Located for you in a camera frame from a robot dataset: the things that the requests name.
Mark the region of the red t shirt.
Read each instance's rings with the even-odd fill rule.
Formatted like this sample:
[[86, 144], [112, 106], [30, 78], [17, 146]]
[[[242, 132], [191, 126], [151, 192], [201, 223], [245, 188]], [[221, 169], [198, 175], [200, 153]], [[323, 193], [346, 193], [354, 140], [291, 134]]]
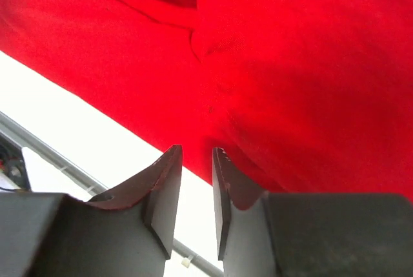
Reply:
[[1, 0], [1, 50], [204, 180], [412, 197], [412, 0]]

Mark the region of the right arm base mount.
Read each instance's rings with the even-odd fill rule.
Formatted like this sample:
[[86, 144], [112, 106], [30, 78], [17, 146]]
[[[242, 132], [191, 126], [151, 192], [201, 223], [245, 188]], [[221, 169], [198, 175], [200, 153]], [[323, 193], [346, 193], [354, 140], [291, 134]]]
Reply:
[[24, 191], [31, 191], [20, 145], [1, 134], [1, 174]]

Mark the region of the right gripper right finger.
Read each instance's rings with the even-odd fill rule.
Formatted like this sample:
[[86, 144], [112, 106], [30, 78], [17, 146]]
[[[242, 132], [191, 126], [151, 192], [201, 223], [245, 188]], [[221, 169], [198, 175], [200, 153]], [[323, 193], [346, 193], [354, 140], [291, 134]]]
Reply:
[[212, 153], [212, 181], [219, 260], [264, 260], [268, 230], [263, 189], [221, 148]]

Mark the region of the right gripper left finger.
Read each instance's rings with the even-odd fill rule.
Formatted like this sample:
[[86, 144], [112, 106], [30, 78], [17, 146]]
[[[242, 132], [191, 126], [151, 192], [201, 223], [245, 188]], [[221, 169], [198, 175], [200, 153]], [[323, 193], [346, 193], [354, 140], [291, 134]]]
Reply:
[[88, 201], [103, 210], [141, 206], [141, 220], [166, 259], [171, 258], [181, 186], [183, 149], [172, 145], [153, 164]]

